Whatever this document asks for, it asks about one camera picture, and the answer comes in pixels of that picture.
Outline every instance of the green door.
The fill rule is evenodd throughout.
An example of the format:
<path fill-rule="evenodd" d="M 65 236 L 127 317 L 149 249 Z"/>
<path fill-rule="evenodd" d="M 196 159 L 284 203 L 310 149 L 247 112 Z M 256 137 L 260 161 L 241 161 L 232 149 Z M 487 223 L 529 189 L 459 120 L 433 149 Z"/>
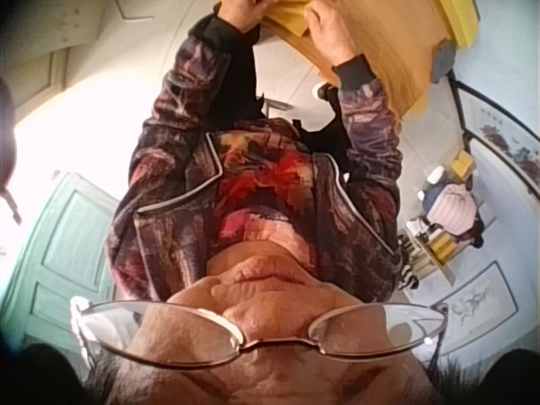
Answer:
<path fill-rule="evenodd" d="M 49 343 L 77 366 L 70 299 L 113 298 L 103 246 L 116 205 L 80 175 L 60 182 L 19 253 L 2 305 L 0 325 L 11 347 Z"/>

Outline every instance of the jacket sleeve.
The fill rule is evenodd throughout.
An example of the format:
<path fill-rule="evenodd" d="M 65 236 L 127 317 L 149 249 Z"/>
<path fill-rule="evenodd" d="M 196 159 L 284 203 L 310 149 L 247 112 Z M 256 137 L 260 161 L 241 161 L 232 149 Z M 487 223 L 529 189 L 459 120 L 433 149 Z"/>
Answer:
<path fill-rule="evenodd" d="M 343 125 L 352 144 L 348 151 L 348 195 L 375 232 L 396 250 L 400 205 L 397 178 L 402 172 L 397 119 L 388 108 L 381 81 L 363 57 L 336 71 L 343 84 L 339 90 Z M 362 78 L 369 81 L 362 84 Z"/>
<path fill-rule="evenodd" d="M 215 29 L 207 37 L 223 39 Z M 182 44 L 132 155 L 129 189 L 116 210 L 105 243 L 113 279 L 131 298 L 154 296 L 138 244 L 134 216 L 141 207 L 166 201 L 185 191 L 187 163 L 203 135 L 206 112 L 229 65 L 229 53 L 217 51 L 212 45 L 215 42 L 194 35 Z"/>

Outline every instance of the framed painting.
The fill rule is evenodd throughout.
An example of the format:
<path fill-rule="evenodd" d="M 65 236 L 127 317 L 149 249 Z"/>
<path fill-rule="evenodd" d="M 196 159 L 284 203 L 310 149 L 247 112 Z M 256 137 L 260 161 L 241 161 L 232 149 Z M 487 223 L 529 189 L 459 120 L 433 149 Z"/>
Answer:
<path fill-rule="evenodd" d="M 449 307 L 448 328 L 440 350 L 442 356 L 491 333 L 518 311 L 514 295 L 497 262 L 489 264 L 440 303 Z"/>
<path fill-rule="evenodd" d="M 477 139 L 502 159 L 540 199 L 540 138 L 500 105 L 450 78 L 464 140 Z"/>

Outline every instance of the black cuff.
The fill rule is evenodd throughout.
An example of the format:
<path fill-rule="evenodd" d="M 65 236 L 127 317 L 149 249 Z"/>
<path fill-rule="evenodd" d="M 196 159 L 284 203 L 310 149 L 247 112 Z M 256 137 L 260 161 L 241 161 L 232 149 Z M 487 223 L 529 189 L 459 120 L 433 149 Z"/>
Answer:
<path fill-rule="evenodd" d="M 230 53 L 241 43 L 242 33 L 220 17 L 212 17 L 201 40 L 215 51 Z"/>
<path fill-rule="evenodd" d="M 332 71 L 341 79 L 343 90 L 358 90 L 364 84 L 377 78 L 364 55 L 358 55 L 350 61 L 335 66 Z"/>

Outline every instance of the patterned jacket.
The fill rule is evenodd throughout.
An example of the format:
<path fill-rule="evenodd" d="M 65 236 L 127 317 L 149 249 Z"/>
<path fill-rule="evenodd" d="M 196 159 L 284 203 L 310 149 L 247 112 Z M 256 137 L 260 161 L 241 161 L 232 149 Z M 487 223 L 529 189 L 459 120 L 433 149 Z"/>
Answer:
<path fill-rule="evenodd" d="M 167 300 L 206 275 L 224 171 L 201 127 L 229 60 L 190 36 L 143 124 L 106 242 L 113 278 L 133 298 Z M 314 154 L 317 277 L 364 302 L 384 301 L 401 264 L 396 119 L 377 79 L 339 96 L 352 170 L 346 183 L 332 156 Z"/>

